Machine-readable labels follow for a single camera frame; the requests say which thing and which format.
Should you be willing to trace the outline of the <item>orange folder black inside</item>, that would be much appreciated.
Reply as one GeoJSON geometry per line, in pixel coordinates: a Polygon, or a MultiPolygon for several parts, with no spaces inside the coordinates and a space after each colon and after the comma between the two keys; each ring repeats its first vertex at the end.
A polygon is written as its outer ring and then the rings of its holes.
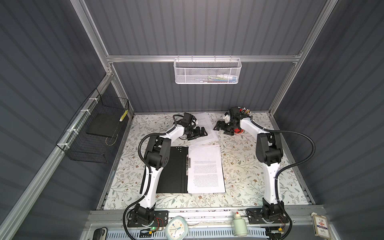
{"type": "Polygon", "coordinates": [[[170,160],[160,176],[158,193],[189,194],[188,149],[189,147],[171,147],[170,160]]]}

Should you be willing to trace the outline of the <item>printed paper sheet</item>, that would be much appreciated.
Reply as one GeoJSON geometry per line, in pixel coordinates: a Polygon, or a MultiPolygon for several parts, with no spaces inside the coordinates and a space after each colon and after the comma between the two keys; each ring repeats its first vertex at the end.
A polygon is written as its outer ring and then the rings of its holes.
{"type": "Polygon", "coordinates": [[[219,137],[217,132],[213,130],[214,125],[211,121],[210,115],[207,113],[201,113],[194,114],[194,116],[197,118],[197,127],[205,128],[208,135],[189,141],[191,146],[218,145],[219,137]]]}
{"type": "Polygon", "coordinates": [[[220,146],[190,146],[188,160],[189,194],[226,192],[220,146]]]}

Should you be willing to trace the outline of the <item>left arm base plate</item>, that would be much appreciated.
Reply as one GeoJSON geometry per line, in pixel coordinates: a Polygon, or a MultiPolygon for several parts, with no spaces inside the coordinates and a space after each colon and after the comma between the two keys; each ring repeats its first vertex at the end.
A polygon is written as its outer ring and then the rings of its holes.
{"type": "Polygon", "coordinates": [[[127,213],[127,227],[166,227],[169,221],[169,211],[154,211],[147,214],[139,214],[131,210],[127,213]]]}

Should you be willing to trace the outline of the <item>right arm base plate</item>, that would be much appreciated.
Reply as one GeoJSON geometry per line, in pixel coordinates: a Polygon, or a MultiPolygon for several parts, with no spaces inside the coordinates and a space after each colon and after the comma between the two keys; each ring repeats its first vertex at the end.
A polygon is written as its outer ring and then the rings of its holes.
{"type": "Polygon", "coordinates": [[[246,216],[249,224],[287,224],[289,219],[279,207],[276,210],[264,208],[248,208],[246,216]]]}

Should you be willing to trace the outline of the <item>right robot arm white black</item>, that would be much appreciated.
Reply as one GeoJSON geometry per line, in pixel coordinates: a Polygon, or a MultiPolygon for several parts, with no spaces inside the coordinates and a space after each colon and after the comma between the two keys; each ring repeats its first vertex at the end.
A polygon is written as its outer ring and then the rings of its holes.
{"type": "Polygon", "coordinates": [[[241,107],[232,107],[225,113],[223,120],[218,121],[214,127],[215,131],[222,130],[226,135],[233,136],[236,132],[244,130],[253,136],[256,142],[256,157],[264,167],[265,194],[263,197],[262,218],[266,223],[273,223],[280,216],[286,214],[284,203],[280,200],[280,174],[290,168],[307,162],[316,151],[315,142],[307,135],[284,130],[270,130],[256,123],[250,115],[250,110],[241,107]],[[304,160],[280,168],[284,156],[282,145],[282,133],[299,135],[306,138],[312,150],[304,160]]]}

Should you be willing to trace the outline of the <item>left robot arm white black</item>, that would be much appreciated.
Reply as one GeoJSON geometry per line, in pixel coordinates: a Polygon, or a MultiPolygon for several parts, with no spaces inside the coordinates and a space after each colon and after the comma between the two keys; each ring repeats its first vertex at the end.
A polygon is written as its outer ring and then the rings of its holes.
{"type": "Polygon", "coordinates": [[[141,197],[123,212],[123,225],[127,226],[128,213],[133,211],[141,224],[149,225],[155,218],[156,193],[163,169],[169,162],[172,141],[187,136],[198,138],[197,118],[189,113],[173,115],[172,127],[164,133],[151,133],[143,137],[138,146],[138,155],[145,164],[141,197]]]}

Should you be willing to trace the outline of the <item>printed paper sheet back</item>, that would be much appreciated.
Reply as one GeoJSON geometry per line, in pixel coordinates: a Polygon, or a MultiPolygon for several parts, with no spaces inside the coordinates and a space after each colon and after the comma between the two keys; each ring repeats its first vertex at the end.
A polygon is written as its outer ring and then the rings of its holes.
{"type": "Polygon", "coordinates": [[[189,194],[226,192],[220,146],[190,146],[188,160],[189,194]]]}

